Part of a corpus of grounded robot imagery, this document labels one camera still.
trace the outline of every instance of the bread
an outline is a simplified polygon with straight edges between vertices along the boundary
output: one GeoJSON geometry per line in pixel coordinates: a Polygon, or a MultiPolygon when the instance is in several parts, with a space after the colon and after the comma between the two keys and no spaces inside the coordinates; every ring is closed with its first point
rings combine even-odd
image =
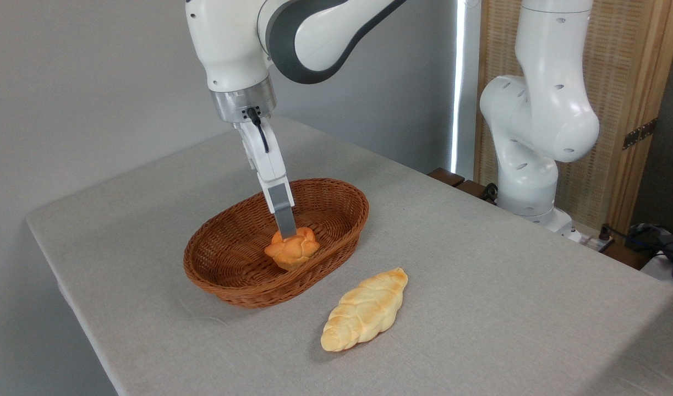
{"type": "Polygon", "coordinates": [[[300,227],[297,229],[297,235],[286,240],[283,240],[278,230],[264,251],[280,268],[291,271],[306,263],[318,249],[319,243],[314,237],[314,231],[309,227],[300,227]]]}
{"type": "Polygon", "coordinates": [[[391,328],[402,306],[407,274],[402,268],[379,273],[348,291],[329,314],[321,335],[326,351],[343,351],[391,328]]]}

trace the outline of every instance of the braided bread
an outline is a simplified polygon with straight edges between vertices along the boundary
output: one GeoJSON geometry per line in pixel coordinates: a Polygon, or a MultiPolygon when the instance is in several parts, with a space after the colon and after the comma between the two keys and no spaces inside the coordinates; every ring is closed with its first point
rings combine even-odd
{"type": "Polygon", "coordinates": [[[326,351],[343,351],[391,328],[402,306],[407,274],[402,268],[379,273],[348,291],[329,314],[321,335],[326,351]]]}

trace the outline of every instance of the wicker basket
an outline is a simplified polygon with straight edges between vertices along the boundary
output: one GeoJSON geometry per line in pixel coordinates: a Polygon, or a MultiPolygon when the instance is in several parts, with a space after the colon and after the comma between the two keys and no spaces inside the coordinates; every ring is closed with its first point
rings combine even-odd
{"type": "Polygon", "coordinates": [[[285,271],[263,253],[277,230],[262,193],[206,222],[190,239],[185,273],[195,285],[229,304],[258,308],[282,303],[339,268],[356,250],[368,201],[340,180],[290,183],[294,222],[314,231],[321,246],[308,262],[285,271]]]}

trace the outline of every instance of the basket rim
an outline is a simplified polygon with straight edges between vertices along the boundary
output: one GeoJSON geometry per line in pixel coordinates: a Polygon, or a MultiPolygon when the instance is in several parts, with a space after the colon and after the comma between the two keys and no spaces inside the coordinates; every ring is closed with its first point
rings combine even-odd
{"type": "MultiPolygon", "coordinates": [[[[193,252],[193,247],[197,245],[196,243],[193,244],[192,241],[201,241],[202,236],[208,232],[209,230],[209,225],[221,214],[223,214],[224,211],[221,211],[221,213],[218,213],[214,217],[210,218],[207,220],[202,226],[195,231],[195,233],[192,235],[192,238],[190,238],[190,242],[185,248],[185,253],[183,255],[183,266],[185,268],[185,272],[188,275],[188,278],[195,283],[195,285],[203,288],[203,289],[210,289],[214,291],[218,290],[223,290],[227,292],[244,292],[246,295],[252,295],[254,293],[262,293],[263,291],[271,290],[276,287],[279,287],[281,285],[284,285],[286,283],[290,283],[301,276],[304,276],[304,274],[312,271],[314,267],[318,264],[321,263],[324,258],[331,256],[332,254],[336,253],[337,250],[343,248],[347,244],[351,243],[354,239],[358,239],[361,231],[363,230],[365,224],[366,224],[366,219],[368,218],[369,215],[369,210],[370,210],[370,205],[368,203],[368,200],[363,193],[363,191],[359,190],[356,188],[354,185],[351,185],[351,183],[344,182],[343,180],[338,180],[334,178],[306,178],[306,179],[298,179],[298,180],[292,180],[290,182],[291,187],[293,185],[300,185],[303,183],[313,183],[313,182],[326,182],[326,183],[336,183],[339,185],[342,185],[343,187],[346,187],[347,189],[354,191],[354,195],[358,197],[357,201],[361,204],[361,213],[359,213],[359,216],[356,218],[356,225],[351,228],[346,234],[341,238],[340,243],[334,244],[330,246],[327,249],[324,250],[319,250],[317,253],[312,256],[309,260],[306,261],[303,265],[299,266],[298,268],[291,270],[291,271],[286,271],[285,273],[276,276],[275,278],[271,280],[267,280],[265,282],[258,283],[256,285],[246,285],[246,286],[240,286],[240,287],[234,287],[234,286],[222,286],[222,285],[216,285],[215,283],[211,283],[210,281],[206,280],[202,276],[200,276],[197,271],[191,266],[191,260],[190,256],[193,252]]],[[[253,196],[249,196],[243,201],[240,201],[239,203],[236,203],[231,207],[236,207],[236,206],[244,206],[248,205],[251,203],[253,200],[263,200],[263,193],[259,192],[256,193],[253,196]]]]}

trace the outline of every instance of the light strip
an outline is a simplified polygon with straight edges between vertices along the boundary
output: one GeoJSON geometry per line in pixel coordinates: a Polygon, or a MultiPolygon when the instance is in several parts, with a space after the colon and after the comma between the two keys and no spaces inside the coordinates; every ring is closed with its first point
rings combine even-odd
{"type": "Polygon", "coordinates": [[[451,136],[451,166],[452,173],[456,173],[456,161],[459,148],[459,110],[461,107],[462,84],[464,80],[464,31],[466,30],[466,0],[456,2],[456,47],[454,68],[454,108],[451,136]]]}

